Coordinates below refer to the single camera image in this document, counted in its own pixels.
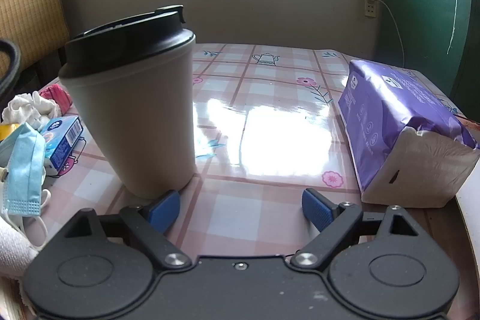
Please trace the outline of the pink checkered tablecloth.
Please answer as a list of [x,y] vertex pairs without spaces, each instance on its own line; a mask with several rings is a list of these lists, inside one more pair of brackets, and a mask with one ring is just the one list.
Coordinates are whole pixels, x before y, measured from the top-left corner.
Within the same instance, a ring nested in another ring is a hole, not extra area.
[[[159,270],[128,240],[128,191],[83,121],[75,162],[46,175],[46,245],[22,279],[39,319],[471,319],[478,308],[462,232],[438,209],[361,200],[338,101],[349,64],[335,50],[193,48],[195,169],[166,238],[192,266]],[[72,103],[68,115],[80,115]],[[360,239],[323,271],[290,259],[318,234],[312,188],[363,211]]]

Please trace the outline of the yellow tape roll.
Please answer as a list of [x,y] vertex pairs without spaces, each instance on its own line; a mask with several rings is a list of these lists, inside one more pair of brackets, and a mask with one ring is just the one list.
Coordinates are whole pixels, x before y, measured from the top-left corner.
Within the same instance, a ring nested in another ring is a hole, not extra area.
[[7,139],[18,127],[19,124],[0,124],[0,141]]

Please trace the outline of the purple tissue pack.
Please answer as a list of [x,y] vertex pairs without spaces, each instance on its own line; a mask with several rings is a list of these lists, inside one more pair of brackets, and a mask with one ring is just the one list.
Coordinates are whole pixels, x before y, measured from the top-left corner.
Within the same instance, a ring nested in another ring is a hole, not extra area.
[[353,59],[338,105],[364,203],[442,208],[479,160],[459,118],[399,69]]

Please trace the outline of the small blue tissue packet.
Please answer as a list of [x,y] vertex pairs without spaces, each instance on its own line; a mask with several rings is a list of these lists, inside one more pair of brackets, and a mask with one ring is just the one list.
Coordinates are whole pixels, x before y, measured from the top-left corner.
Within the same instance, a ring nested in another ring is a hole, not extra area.
[[46,141],[46,174],[59,177],[68,173],[75,162],[75,146],[82,139],[83,125],[78,115],[53,118],[41,134]]

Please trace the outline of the white face mask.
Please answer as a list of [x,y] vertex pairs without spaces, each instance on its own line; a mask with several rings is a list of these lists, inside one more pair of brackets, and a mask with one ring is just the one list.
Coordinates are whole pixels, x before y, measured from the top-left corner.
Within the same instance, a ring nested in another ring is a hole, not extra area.
[[48,229],[41,216],[32,219],[38,224],[43,233],[41,244],[33,244],[24,228],[22,216],[5,214],[6,202],[1,192],[1,275],[12,279],[22,279],[23,275],[47,243]]

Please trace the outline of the beige cup with black lid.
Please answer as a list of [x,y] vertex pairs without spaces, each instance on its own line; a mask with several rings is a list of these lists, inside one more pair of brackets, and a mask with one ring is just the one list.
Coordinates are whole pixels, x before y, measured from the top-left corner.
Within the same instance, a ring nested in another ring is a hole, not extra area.
[[193,49],[183,7],[103,24],[65,46],[60,83],[125,187],[155,199],[194,174]]

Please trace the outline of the blue surgical face mask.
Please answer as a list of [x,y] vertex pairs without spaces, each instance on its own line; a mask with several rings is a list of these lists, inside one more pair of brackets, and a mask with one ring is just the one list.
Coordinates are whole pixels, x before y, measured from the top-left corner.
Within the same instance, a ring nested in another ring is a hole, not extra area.
[[1,143],[1,168],[7,176],[1,189],[1,213],[35,217],[41,214],[46,141],[29,124],[20,125]]

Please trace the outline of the white cloth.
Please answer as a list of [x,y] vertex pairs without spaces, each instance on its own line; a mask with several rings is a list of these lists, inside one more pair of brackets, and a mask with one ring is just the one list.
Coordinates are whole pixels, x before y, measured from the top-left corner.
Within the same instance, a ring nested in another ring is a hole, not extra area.
[[60,117],[58,104],[43,98],[38,91],[21,93],[11,99],[1,113],[3,124],[29,124],[33,129],[41,130],[53,118]]

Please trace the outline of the pink and white sock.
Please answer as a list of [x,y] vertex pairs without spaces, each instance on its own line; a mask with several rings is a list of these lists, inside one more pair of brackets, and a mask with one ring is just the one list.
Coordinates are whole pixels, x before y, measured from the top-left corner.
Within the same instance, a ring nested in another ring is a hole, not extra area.
[[39,94],[44,99],[54,101],[58,105],[62,115],[65,115],[72,106],[72,99],[69,93],[59,84],[44,87]]

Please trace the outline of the green cabinet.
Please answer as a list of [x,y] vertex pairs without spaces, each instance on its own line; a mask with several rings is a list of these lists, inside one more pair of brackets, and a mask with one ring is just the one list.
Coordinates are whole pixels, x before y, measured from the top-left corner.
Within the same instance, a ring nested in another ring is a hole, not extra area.
[[374,58],[420,71],[479,119],[479,0],[382,0]]

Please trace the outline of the woven bamboo chair back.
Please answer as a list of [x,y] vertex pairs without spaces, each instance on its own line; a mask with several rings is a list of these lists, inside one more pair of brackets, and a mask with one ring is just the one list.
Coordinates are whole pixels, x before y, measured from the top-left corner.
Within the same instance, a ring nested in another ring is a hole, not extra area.
[[1,0],[1,38],[20,50],[20,70],[70,40],[62,0]]

